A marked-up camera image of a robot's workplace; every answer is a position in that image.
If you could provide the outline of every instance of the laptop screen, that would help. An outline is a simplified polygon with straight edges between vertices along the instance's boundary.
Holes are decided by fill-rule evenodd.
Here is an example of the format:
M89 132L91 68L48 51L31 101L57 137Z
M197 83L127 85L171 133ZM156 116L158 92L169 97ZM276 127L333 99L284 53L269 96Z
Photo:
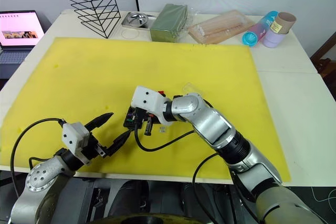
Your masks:
M34 46L43 35L36 12L0 12L1 46Z

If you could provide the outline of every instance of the cardboard tube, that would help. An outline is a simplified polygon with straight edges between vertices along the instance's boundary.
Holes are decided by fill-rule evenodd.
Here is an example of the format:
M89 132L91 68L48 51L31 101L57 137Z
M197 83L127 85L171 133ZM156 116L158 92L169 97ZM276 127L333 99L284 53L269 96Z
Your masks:
M270 29L276 34L287 34L294 25L296 17L290 13L279 13L272 23Z

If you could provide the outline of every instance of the black wire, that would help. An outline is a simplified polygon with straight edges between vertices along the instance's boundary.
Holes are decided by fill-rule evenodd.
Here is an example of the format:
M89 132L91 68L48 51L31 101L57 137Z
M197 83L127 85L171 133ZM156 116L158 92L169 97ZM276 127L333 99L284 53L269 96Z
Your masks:
M192 181L192 184L193 184L193 188L194 188L194 194L195 194L195 197L196 197L196 200L198 202L198 204L200 205L200 207L203 209L203 211L205 212L205 214L209 217L209 219L213 222L213 224L218 224L218 222L215 220L215 218L209 213L209 211L205 208L205 206L202 204L200 198L198 197L197 195L197 192L196 192L196 184L195 184L195 179L196 179L196 176L197 176L197 173L198 173L198 170L202 167L202 165L207 162L209 159L217 156L218 153L214 153L212 155L210 155L209 157L207 157L206 159L204 159L199 165L198 167L196 168L195 172L194 172L194 175L193 175L193 181Z
M221 216L221 218L223 220L223 223L226 224L226 221L225 221L222 213L220 212L219 207L218 207L217 202L216 202L216 192L218 192L218 191L212 190L212 197L214 198L215 207L216 207L217 211L219 212L219 215Z
M17 180L16 180L15 173L14 173L14 157L15 157L15 152L16 152L17 146L19 145L19 142L20 142L21 138L24 136L24 134L27 133L27 131L29 131L35 125L37 125L39 123L47 122L47 121L61 122L62 119L59 119L59 118L45 118L45 119L36 121L35 123L32 123L30 126L26 127L25 130L21 132L20 136L17 138L16 142L14 143L12 153L10 155L11 156L10 157L11 158L10 159L10 171L11 171L11 177L12 177L12 180L13 180L13 186L14 186L17 198L20 196L19 192L17 190Z
M181 138L184 138L185 136L188 136L188 135L190 135L190 134L192 134L192 133L194 133L194 132L195 132L195 131L193 131L193 130L192 130L192 131L188 131L188 132L184 133L183 135L181 135L181 136L179 136L179 137L177 137L177 138L171 140L170 142L165 143L164 145L161 145L161 146L156 147L156 148L151 148L151 149L149 149L149 148L144 147L144 146L140 143L139 136L138 136L138 125L135 124L135 127L134 127L134 138L135 138L135 141L136 141L136 143L138 144L138 146L139 146L139 148L140 148L141 150L143 150L143 151L145 151L145 152L155 152L155 151L158 151L158 150L160 150L160 149L163 149L163 148L167 147L168 145L171 145L171 144L175 143L176 141L180 140Z
M246 204L246 201L245 201L243 195L241 194L241 192L240 192L238 186L237 186L236 184L233 184L233 185L235 186L236 191L237 191L237 193L238 193L238 196L239 196L241 202L243 203L244 207L245 207L246 210L248 211L248 213L252 216L252 218L253 218L257 223L259 223L259 220L258 220L257 216L252 212L252 210L251 210L251 209L248 207L248 205Z
M49 160L49 158L30 157L28 160L30 169L33 169L33 163L32 163L33 160L44 162Z
M205 101L205 103L206 104L208 104L208 106L210 107L210 108L213 108L213 106L211 105L211 103L209 103L207 100L205 100L205 99L203 99L204 101Z

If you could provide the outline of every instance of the stainless steel tray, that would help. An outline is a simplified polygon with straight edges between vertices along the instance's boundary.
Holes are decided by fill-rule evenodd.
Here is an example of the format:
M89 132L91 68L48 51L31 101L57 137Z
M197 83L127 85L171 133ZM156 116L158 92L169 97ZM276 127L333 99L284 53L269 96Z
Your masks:
M156 20L156 16L141 12L129 12L121 23L121 26L138 30L149 30Z

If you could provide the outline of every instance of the white table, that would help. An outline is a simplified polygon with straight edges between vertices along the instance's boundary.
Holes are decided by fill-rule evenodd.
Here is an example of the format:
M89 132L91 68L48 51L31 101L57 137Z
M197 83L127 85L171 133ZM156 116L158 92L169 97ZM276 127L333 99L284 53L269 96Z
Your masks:
M214 15L198 14L194 23ZM260 17L252 16L258 21ZM147 31L116 26L110 39L149 41ZM80 24L72 10L63 11L26 60L0 92L0 125L20 89L44 56L55 37L101 38ZM241 45L242 35L221 44ZM187 35L182 42L196 43ZM292 181L287 186L336 186L336 103L292 31L278 48L261 44L251 48L264 94L276 126ZM27 172L26 168L16 168ZM78 176L190 181L185 177L77 173ZM225 179L199 179L200 182L227 183Z

